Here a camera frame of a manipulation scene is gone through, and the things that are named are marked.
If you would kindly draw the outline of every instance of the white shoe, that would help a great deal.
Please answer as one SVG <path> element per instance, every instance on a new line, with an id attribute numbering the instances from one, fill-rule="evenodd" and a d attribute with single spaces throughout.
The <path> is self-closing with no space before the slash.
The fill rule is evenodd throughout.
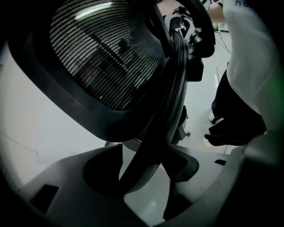
<path id="1" fill-rule="evenodd" d="M 212 121 L 214 120 L 214 114 L 213 114 L 213 112 L 211 112 L 210 114 L 209 114 L 209 121 L 212 123 Z"/>
<path id="2" fill-rule="evenodd" d="M 213 145 L 205 137 L 202 138 L 202 143 L 205 147 L 213 147 Z"/>

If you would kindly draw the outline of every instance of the black pants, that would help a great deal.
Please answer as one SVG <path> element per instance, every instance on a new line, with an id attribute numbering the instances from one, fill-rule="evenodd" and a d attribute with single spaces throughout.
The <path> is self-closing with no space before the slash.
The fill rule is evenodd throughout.
<path id="1" fill-rule="evenodd" d="M 212 110 L 215 116 L 213 124 L 223 118 L 221 122 L 209 128 L 210 135 L 205 135 L 214 146 L 245 145 L 266 131 L 262 117 L 231 88 L 226 71 L 218 86 Z"/>

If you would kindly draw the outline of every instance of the person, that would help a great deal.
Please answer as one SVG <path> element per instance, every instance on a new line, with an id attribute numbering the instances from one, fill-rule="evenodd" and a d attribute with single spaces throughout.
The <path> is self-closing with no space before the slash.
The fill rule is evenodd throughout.
<path id="1" fill-rule="evenodd" d="M 232 50 L 209 115 L 214 126 L 202 141 L 207 147 L 245 145 L 266 131 L 256 103 L 279 64 L 277 49 L 266 26 L 245 0 L 220 0 L 210 5 L 208 13 L 212 22 L 227 23 Z"/>
<path id="2" fill-rule="evenodd" d="M 178 2 L 175 0 L 163 0 L 158 4 L 158 8 L 162 16 L 173 13 L 174 9 L 178 7 Z"/>

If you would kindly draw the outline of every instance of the gray plastic base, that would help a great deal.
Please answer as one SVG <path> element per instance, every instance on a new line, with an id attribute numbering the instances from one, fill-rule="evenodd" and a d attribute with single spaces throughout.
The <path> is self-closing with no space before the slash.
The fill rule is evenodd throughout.
<path id="1" fill-rule="evenodd" d="M 112 146 L 54 163 L 25 185 L 20 194 L 31 200 L 46 184 L 59 187 L 46 215 L 66 227 L 145 226 L 146 224 L 139 219 L 139 216 L 143 217 L 143 214 L 132 212 L 123 196 L 100 195 L 90 188 L 83 179 L 82 169 L 86 162 L 101 152 L 107 151 L 110 147 Z M 223 169 L 223 166 L 215 161 L 218 159 L 227 160 L 228 156 L 192 151 L 178 146 L 173 146 L 173 148 L 195 157 L 199 162 L 200 168 L 196 175 L 188 182 L 178 183 L 180 193 L 194 203 Z M 145 211 L 147 206 L 151 207 L 151 205 L 153 204 L 144 203 L 145 208 L 140 210 Z"/>

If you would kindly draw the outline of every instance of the gray floor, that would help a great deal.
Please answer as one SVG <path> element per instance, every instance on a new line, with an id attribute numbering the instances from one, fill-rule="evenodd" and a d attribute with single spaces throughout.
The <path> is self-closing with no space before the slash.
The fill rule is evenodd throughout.
<path id="1" fill-rule="evenodd" d="M 229 33 L 222 32 L 221 36 L 227 48 L 231 50 L 231 37 Z M 212 101 L 215 98 L 218 81 L 220 81 L 229 62 L 230 54 L 224 49 L 220 34 L 215 33 L 215 53 L 210 58 L 203 59 L 204 73 L 201 82 L 189 82 L 185 98 L 185 106 L 189 119 L 186 122 L 186 131 L 191 132 L 178 145 L 205 151 L 230 154 L 235 146 L 204 147 L 202 138 L 207 134 L 211 123 L 208 116 L 211 112 Z"/>

